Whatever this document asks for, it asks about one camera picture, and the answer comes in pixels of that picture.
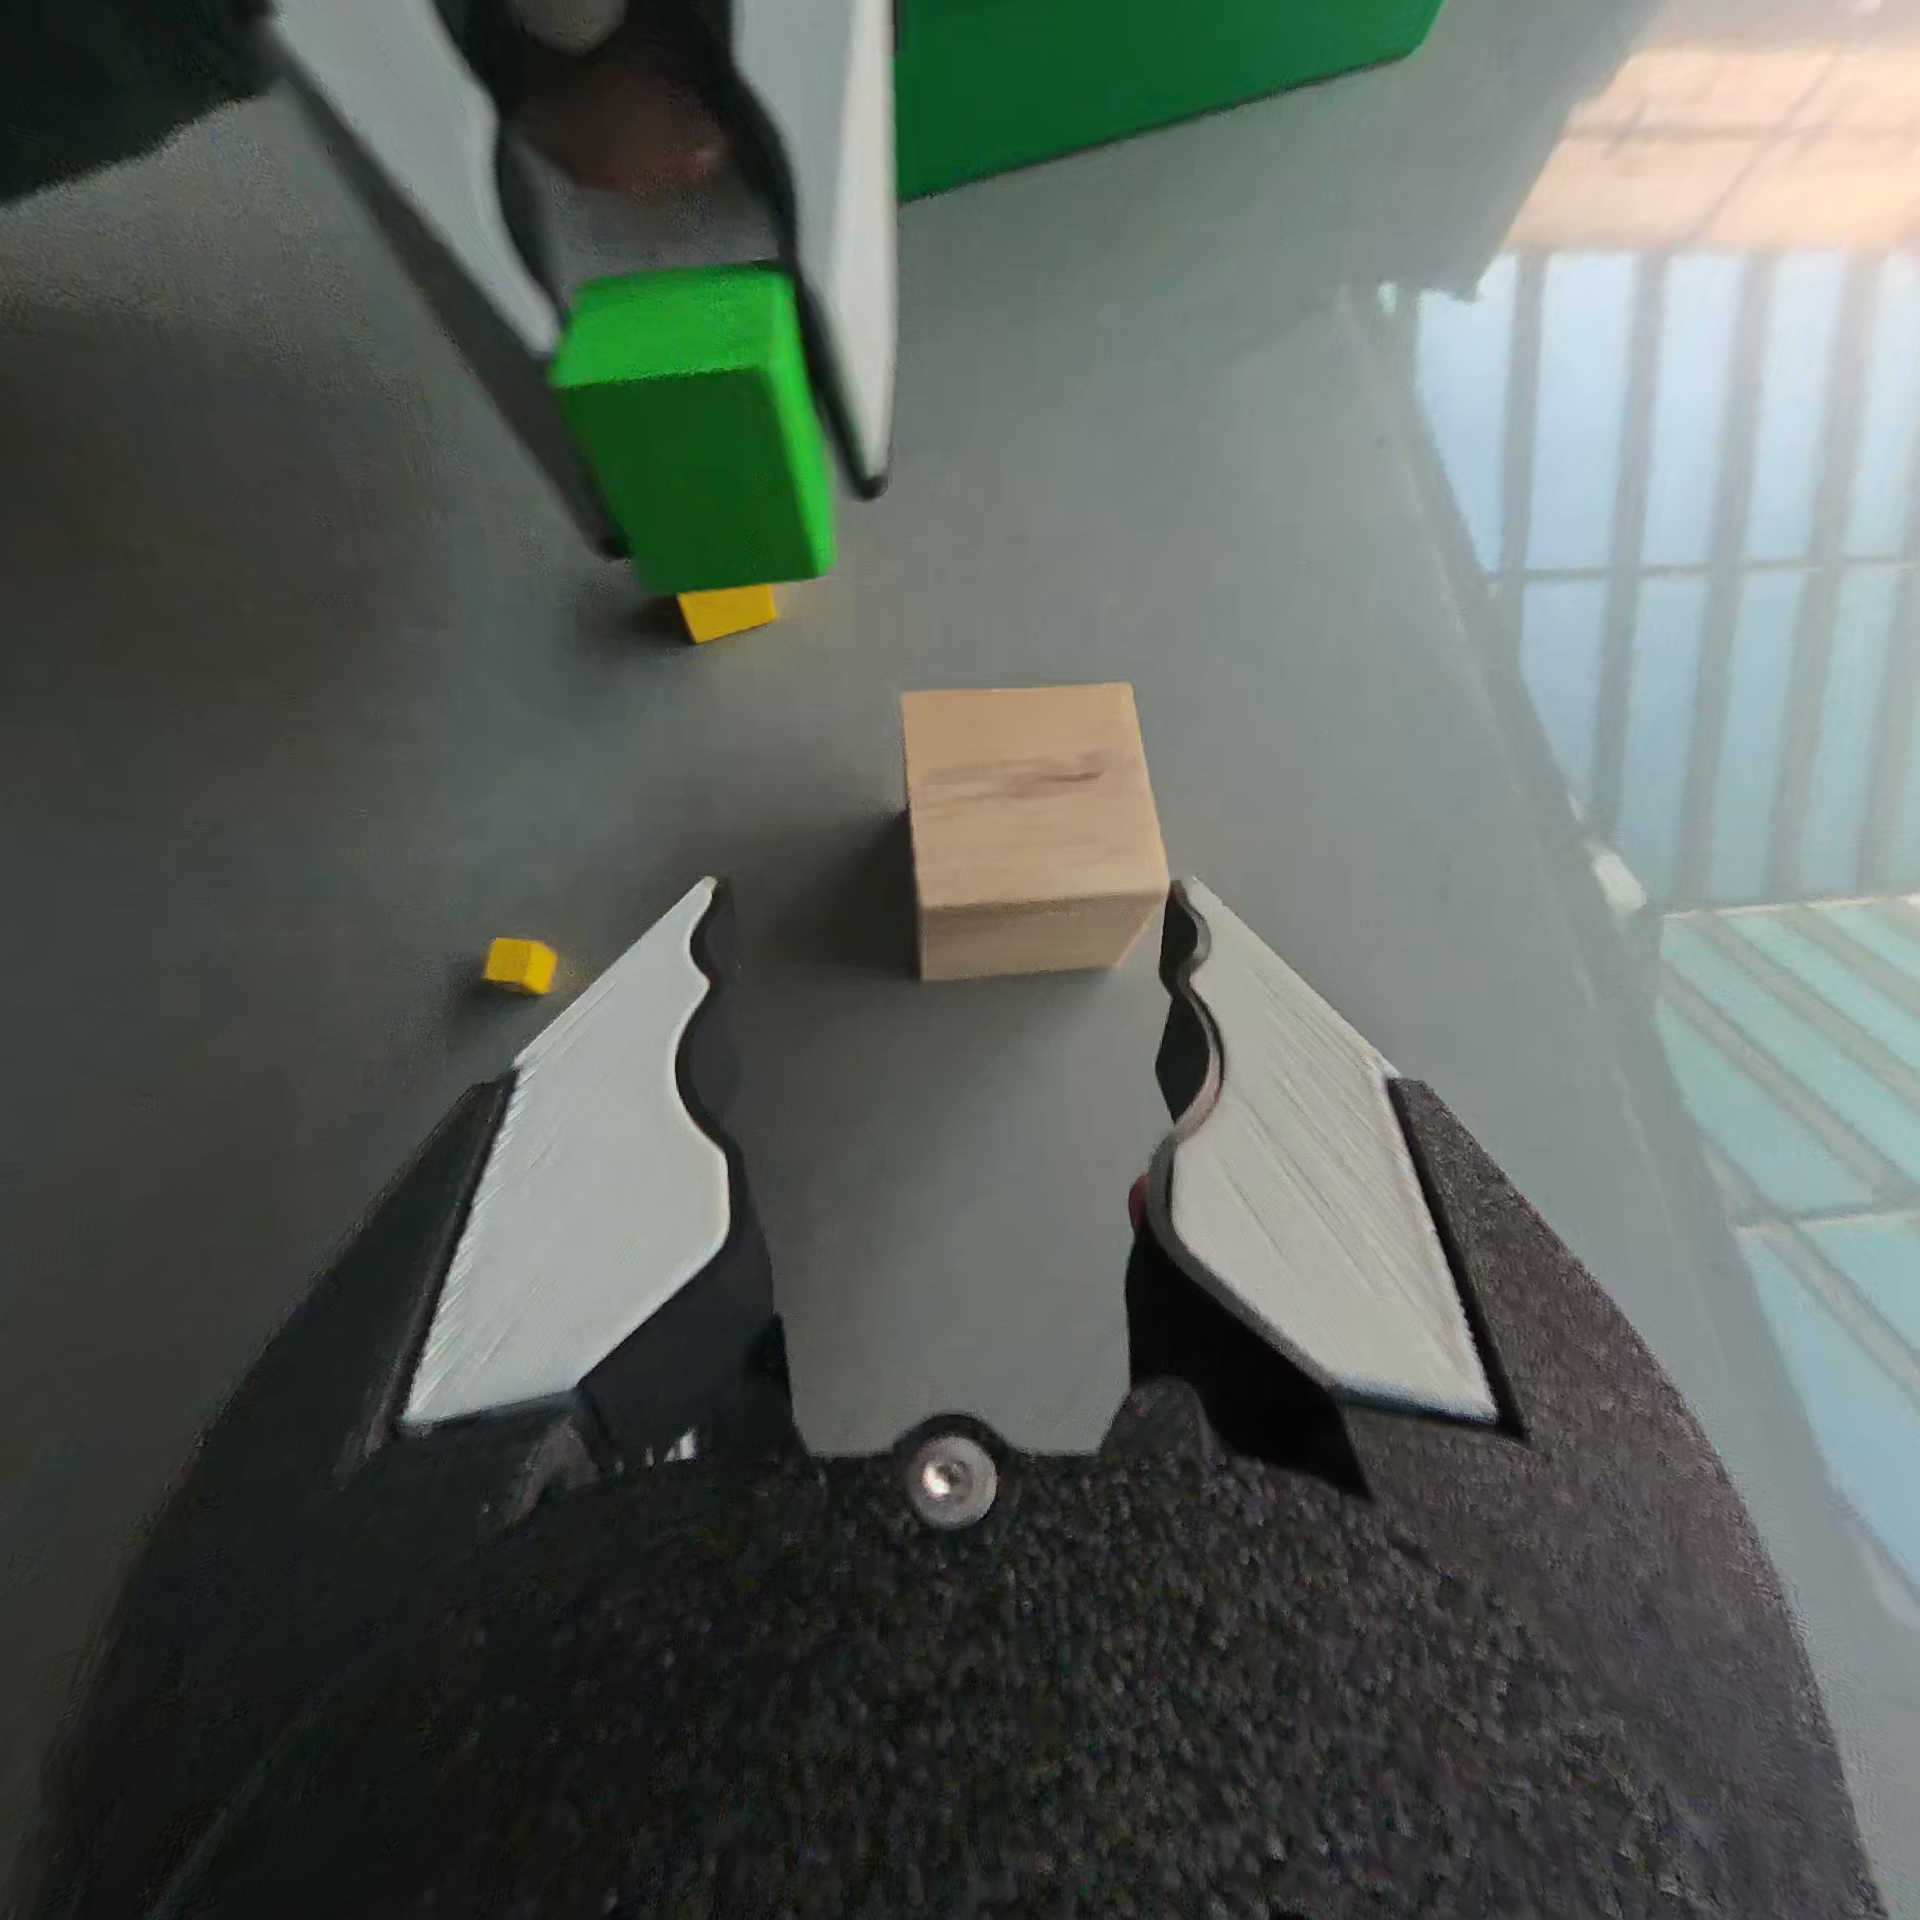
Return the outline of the large plain wooden cube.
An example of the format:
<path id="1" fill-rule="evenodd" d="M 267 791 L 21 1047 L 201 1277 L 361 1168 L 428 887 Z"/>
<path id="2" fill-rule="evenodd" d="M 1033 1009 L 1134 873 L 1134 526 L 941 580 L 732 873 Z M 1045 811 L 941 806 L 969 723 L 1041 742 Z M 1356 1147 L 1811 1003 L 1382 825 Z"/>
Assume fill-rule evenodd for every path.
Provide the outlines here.
<path id="1" fill-rule="evenodd" d="M 923 981 L 1115 968 L 1169 896 L 1130 683 L 901 696 Z"/>

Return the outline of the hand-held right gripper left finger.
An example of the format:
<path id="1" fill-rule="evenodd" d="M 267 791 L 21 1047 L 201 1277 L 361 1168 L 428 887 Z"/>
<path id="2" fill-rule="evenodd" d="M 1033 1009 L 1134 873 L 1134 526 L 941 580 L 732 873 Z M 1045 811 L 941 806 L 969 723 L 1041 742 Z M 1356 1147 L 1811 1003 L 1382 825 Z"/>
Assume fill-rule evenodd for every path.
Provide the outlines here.
<path id="1" fill-rule="evenodd" d="M 696 879 L 513 1063 L 400 1428 L 578 1409 L 666 1453 L 785 1353 L 730 1131 L 733 897 Z"/>

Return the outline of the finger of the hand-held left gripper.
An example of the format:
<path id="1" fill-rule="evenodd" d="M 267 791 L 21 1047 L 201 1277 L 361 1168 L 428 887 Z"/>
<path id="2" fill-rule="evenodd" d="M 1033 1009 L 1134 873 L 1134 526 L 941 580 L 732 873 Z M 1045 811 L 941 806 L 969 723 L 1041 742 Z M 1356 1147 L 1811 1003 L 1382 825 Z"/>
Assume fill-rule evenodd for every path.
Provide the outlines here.
<path id="1" fill-rule="evenodd" d="M 272 5 L 272 62 L 449 345 L 584 539 L 625 560 L 547 379 L 566 308 L 532 166 L 496 97 L 521 53 L 513 5 Z"/>
<path id="2" fill-rule="evenodd" d="M 897 6 L 739 3 L 730 54 L 773 169 L 814 395 L 849 485 L 877 499 L 897 430 Z"/>

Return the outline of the green plastic bin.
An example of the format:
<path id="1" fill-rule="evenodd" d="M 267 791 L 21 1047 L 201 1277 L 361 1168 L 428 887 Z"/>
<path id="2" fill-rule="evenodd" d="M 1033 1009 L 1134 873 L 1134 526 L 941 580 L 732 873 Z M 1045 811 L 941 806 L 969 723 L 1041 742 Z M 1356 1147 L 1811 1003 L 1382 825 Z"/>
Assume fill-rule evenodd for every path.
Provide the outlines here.
<path id="1" fill-rule="evenodd" d="M 904 3 L 901 200 L 1410 56 L 1441 3 Z"/>

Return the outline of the green wooden cube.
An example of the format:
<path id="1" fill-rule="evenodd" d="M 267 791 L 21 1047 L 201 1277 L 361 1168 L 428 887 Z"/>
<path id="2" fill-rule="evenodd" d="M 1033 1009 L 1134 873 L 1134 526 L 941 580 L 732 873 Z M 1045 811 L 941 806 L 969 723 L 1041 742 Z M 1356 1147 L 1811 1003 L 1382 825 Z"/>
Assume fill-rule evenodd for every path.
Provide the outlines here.
<path id="1" fill-rule="evenodd" d="M 547 384 L 649 595 L 835 566 L 832 468 L 785 271 L 590 278 Z"/>

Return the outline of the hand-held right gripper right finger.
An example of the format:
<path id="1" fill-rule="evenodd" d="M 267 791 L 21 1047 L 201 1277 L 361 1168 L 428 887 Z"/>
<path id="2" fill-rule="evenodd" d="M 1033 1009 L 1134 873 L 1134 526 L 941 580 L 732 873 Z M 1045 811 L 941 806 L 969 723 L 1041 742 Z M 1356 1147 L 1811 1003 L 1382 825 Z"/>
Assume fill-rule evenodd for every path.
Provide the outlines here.
<path id="1" fill-rule="evenodd" d="M 1131 1384 L 1188 1387 L 1230 1453 L 1357 1497 L 1356 1409 L 1500 1432 L 1501 1359 L 1389 1060 L 1197 878 L 1169 888 L 1160 982 Z"/>

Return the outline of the person's left hand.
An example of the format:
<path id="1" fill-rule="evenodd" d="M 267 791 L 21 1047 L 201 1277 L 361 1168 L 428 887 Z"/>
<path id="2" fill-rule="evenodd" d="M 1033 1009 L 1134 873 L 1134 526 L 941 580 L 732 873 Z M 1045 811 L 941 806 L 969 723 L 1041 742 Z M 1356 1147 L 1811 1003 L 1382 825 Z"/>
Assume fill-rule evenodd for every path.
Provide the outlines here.
<path id="1" fill-rule="evenodd" d="M 692 187 L 732 163 L 732 136 L 702 91 L 626 63 L 536 72 L 520 131 L 565 179 L 628 198 Z"/>

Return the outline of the person's left forearm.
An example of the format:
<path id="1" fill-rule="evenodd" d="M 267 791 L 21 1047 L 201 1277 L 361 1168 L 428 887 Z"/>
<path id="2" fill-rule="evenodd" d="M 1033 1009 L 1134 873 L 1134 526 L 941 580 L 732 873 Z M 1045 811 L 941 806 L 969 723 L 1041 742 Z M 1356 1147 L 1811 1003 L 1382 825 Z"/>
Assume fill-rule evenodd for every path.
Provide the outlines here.
<path id="1" fill-rule="evenodd" d="M 2 203 L 154 152 L 266 86 L 267 3 L 4 3 Z"/>

